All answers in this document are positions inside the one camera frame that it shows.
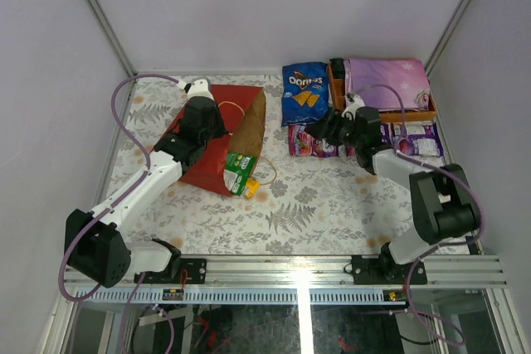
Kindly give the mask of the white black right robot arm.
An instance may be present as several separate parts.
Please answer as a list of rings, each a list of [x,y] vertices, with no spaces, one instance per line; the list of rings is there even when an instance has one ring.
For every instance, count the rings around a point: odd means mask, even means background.
[[[410,192],[413,226],[381,248],[380,277],[396,283],[407,275],[408,264],[443,246],[457,246],[468,233],[480,233],[482,210],[464,171],[457,164],[436,167],[407,156],[400,145],[382,137],[377,109],[363,106],[355,112],[330,108],[305,132],[334,146],[354,150],[366,172],[389,179]]]

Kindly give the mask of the green snack packet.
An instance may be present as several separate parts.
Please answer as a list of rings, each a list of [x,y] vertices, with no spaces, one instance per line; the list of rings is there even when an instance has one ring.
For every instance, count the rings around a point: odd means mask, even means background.
[[[232,195],[240,196],[251,176],[257,157],[241,153],[229,152],[223,172],[226,188]]]

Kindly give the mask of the yellow snack packet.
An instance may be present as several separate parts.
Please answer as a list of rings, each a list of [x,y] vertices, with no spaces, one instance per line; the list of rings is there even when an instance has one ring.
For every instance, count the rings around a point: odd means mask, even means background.
[[[253,197],[257,193],[257,191],[259,190],[260,186],[261,186],[260,183],[256,179],[249,178],[246,181],[246,186],[245,186],[245,189],[244,189],[242,194],[246,198]]]

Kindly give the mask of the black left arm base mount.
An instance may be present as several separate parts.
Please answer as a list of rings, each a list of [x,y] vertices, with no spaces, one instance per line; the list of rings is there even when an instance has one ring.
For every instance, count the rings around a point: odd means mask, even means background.
[[[207,260],[204,258],[180,258],[172,260],[161,272],[148,271],[142,284],[200,285],[205,284]]]

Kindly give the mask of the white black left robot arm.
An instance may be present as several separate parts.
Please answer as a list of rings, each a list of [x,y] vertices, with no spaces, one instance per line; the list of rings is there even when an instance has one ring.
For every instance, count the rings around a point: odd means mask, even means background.
[[[214,138],[226,134],[221,112],[211,95],[192,96],[176,132],[166,133],[139,170],[114,195],[92,211],[73,211],[66,221],[67,264],[105,288],[128,272],[154,274],[164,283],[182,272],[181,252],[160,239],[126,243],[121,231],[203,156]]]

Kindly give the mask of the purple Fox's berries candy bag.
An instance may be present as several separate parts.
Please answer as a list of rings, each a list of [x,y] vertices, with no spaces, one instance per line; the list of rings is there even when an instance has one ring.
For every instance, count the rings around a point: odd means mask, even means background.
[[[344,146],[334,146],[324,139],[313,138],[305,132],[304,125],[289,126],[288,147],[290,155],[295,157],[333,158],[350,154]]]

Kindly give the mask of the red brown paper bag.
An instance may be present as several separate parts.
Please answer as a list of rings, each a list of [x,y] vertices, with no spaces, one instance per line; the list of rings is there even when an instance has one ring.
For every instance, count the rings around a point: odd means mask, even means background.
[[[266,95],[261,87],[255,86],[211,85],[211,90],[228,134],[209,143],[192,143],[180,138],[178,123],[184,105],[154,150],[168,154],[181,164],[182,182],[223,196],[235,196],[223,179],[227,154],[241,153],[258,160],[266,130]]]

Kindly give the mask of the blue Doritos chip bag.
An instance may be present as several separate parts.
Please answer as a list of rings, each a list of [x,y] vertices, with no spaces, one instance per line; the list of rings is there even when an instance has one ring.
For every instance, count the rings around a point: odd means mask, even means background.
[[[305,62],[282,68],[281,126],[312,124],[329,108],[329,79],[323,62]]]

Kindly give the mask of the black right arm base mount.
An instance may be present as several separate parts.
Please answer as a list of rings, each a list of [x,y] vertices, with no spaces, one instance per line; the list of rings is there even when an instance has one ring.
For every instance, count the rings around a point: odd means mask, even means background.
[[[395,264],[392,259],[381,255],[352,255],[350,264],[356,285],[404,285],[409,274],[412,274],[409,278],[411,286],[427,285],[422,262],[412,268],[413,263]]]

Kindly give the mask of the purple snack packet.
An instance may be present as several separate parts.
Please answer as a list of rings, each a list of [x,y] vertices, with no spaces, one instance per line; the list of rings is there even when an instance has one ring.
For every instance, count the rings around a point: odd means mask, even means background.
[[[393,146],[408,156],[440,158],[444,154],[435,123],[391,124]]]
[[[388,147],[392,146],[392,125],[391,124],[382,124],[380,126],[380,132],[382,137],[382,142]],[[345,154],[347,157],[355,155],[355,149],[353,146],[347,146],[345,149]]]

